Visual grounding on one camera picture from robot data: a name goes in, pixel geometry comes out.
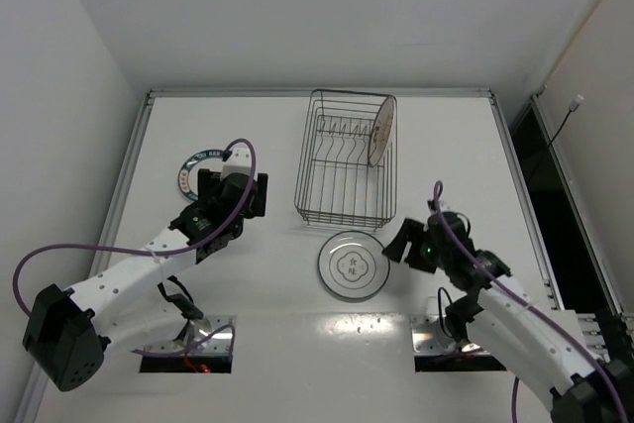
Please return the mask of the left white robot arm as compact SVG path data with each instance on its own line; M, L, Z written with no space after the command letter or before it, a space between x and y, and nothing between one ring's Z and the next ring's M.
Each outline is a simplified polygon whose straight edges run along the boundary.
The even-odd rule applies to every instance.
M58 390L89 381L125 339L122 310L164 281L202 263L238 239L245 221L265 214L268 176L209 173L207 189L144 248L101 273L36 296L23 346Z

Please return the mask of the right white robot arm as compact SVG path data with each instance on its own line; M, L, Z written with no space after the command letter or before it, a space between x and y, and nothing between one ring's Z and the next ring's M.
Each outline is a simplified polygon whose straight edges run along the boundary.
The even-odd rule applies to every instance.
M382 253L419 271L442 271L463 292L441 313L444 331L459 345L489 353L531 390L552 421L632 421L632 363L596 356L533 304L507 264L475 248L459 214L405 220Z

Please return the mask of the orange sunburst pattern plate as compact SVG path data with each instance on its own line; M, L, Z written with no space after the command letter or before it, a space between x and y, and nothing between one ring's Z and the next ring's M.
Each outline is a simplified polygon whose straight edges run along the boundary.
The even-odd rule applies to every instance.
M395 97L387 95L375 115L370 131L369 166L378 166L390 145L393 128L396 124L396 108Z

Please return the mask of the green rimmed plate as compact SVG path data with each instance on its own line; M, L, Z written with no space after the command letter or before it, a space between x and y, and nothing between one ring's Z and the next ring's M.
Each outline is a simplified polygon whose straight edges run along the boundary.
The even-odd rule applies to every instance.
M190 202L193 202L198 199L198 195L193 190L190 183L193 170L204 161L207 161L210 159L222 159L224 152L225 152L224 150L219 150L219 149L203 150L198 153L195 153L194 155L190 156L188 159L184 161L184 163L178 170L177 178L176 178L178 191L184 199L187 199Z

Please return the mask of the white plate grey rim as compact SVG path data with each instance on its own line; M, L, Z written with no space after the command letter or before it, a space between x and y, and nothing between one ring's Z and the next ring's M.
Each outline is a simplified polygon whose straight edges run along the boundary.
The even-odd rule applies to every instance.
M317 273L327 291L340 300L363 302L386 285L390 261L382 254L383 245L362 231L333 235L321 247Z

